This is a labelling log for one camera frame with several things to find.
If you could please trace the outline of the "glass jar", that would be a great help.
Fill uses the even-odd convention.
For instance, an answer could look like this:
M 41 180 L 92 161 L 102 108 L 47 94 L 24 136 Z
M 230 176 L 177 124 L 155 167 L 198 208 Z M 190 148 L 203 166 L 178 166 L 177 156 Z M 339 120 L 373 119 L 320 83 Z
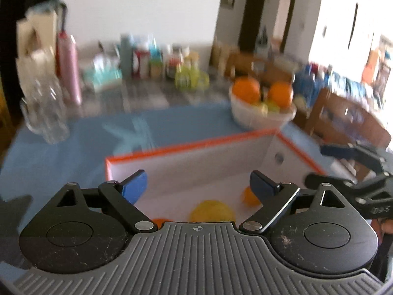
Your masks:
M 46 143 L 54 145 L 68 138 L 63 91 L 56 76 L 36 78 L 20 106 L 27 128 Z

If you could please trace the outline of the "wooden chair near right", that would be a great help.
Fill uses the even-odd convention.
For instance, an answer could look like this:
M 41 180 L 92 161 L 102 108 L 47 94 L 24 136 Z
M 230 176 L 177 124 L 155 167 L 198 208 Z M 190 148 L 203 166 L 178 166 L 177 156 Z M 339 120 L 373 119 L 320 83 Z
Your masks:
M 387 148 L 391 135 L 382 123 L 358 102 L 323 88 L 310 112 L 304 132 L 319 136 L 325 143 L 355 143 Z

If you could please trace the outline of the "large orange left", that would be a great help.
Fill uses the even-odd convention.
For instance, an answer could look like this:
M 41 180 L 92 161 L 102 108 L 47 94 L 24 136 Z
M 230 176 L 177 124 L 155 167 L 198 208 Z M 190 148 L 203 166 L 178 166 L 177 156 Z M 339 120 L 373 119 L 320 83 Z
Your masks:
M 248 104 L 256 104 L 261 100 L 260 83 L 253 77 L 237 77 L 232 85 L 232 94 Z

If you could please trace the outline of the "blue patterned tablecloth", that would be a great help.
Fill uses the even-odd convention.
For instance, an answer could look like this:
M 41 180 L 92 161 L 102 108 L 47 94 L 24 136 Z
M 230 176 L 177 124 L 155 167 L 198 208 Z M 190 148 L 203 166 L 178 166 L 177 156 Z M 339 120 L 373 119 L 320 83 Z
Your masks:
M 1 167 L 1 278 L 14 282 L 29 268 L 21 230 L 66 183 L 95 188 L 105 159 L 239 134 L 227 102 L 74 119 L 56 145 L 21 129 Z

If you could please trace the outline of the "grey tall bottle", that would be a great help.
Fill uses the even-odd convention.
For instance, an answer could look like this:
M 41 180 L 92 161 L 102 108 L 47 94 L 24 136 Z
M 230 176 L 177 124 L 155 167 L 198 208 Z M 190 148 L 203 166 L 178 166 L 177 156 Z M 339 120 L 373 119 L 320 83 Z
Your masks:
M 120 44 L 120 67 L 124 80 L 132 76 L 133 62 L 133 36 L 131 34 L 121 35 Z

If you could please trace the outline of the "large orange right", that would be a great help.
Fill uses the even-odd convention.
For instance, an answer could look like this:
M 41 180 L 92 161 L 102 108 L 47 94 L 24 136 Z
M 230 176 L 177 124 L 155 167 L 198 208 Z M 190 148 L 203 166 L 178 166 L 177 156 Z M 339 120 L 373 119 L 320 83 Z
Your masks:
M 267 97 L 281 109 L 288 109 L 293 102 L 293 94 L 293 87 L 290 83 L 278 81 L 270 86 Z

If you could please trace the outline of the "pink thermos bottle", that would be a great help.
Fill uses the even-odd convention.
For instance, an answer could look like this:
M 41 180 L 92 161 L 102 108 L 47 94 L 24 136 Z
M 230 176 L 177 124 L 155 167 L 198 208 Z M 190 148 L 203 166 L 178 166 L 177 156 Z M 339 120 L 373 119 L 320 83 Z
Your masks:
M 57 41 L 61 81 L 71 103 L 82 105 L 83 96 L 79 78 L 78 52 L 75 38 L 61 31 Z

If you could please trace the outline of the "paper shopping bag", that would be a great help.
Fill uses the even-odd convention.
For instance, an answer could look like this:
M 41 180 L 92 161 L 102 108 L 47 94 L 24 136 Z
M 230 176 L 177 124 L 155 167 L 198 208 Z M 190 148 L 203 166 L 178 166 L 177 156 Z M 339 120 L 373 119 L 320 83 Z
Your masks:
M 41 77 L 56 75 L 57 14 L 54 11 L 29 11 L 17 21 L 17 58 L 19 84 L 29 97 Z

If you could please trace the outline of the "green yellow cup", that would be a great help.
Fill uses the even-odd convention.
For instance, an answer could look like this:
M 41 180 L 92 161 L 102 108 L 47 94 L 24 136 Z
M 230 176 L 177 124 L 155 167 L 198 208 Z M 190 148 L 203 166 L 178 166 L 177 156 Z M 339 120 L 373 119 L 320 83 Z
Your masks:
M 210 86 L 209 75 L 199 69 L 179 66 L 175 74 L 175 87 L 186 90 L 206 90 Z

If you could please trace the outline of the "small tangerine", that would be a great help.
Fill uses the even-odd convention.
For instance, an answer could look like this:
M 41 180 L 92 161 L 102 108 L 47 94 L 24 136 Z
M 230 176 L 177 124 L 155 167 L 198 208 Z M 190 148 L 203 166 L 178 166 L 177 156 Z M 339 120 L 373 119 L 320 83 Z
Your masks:
M 257 207 L 261 205 L 258 197 L 251 191 L 250 187 L 246 187 L 242 193 L 242 201 L 248 207 Z
M 152 221 L 153 221 L 158 227 L 161 227 L 165 222 L 168 221 L 168 219 L 158 218 L 158 219 L 152 219 Z

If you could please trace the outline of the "tissue box teal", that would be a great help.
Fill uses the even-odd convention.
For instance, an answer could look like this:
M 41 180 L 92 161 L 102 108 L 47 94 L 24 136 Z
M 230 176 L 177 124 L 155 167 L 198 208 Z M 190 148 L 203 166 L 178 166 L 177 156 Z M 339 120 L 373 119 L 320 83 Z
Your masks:
M 121 84 L 123 74 L 119 58 L 106 53 L 97 54 L 91 64 L 83 70 L 83 80 L 94 92 Z

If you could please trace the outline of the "large orange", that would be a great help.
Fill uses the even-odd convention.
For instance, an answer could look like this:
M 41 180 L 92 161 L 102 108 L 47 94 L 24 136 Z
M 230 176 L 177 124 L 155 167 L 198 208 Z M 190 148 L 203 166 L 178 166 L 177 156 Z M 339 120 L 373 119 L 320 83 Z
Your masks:
M 232 85 L 232 94 L 248 104 L 256 104 L 261 100 L 260 83 L 253 77 L 237 77 Z
M 290 83 L 278 81 L 270 86 L 267 97 L 281 109 L 288 109 L 293 102 L 293 94 L 293 87 Z

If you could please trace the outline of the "orange cardboard box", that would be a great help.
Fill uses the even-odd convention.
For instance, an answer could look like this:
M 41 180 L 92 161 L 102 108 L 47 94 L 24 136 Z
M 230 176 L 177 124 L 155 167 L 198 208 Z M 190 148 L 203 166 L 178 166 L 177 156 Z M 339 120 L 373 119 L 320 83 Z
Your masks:
M 325 173 L 319 162 L 276 130 L 108 157 L 105 163 L 106 178 L 118 182 L 144 170 L 147 188 L 133 195 L 135 206 L 150 219 L 175 222 L 188 221 L 203 201 L 219 200 L 234 211 L 240 224 L 258 209 L 242 201 L 254 170 L 274 182 L 299 187 L 307 174 Z

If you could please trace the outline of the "white perforated plastic bowl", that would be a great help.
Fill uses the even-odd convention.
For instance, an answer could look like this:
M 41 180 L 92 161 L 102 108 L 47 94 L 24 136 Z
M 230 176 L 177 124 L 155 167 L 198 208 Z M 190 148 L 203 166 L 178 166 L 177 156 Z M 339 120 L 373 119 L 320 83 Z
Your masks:
M 233 119 L 242 127 L 250 130 L 281 129 L 295 118 L 296 106 L 291 106 L 283 112 L 272 112 L 263 105 L 251 105 L 232 94 L 229 89 L 231 113 Z

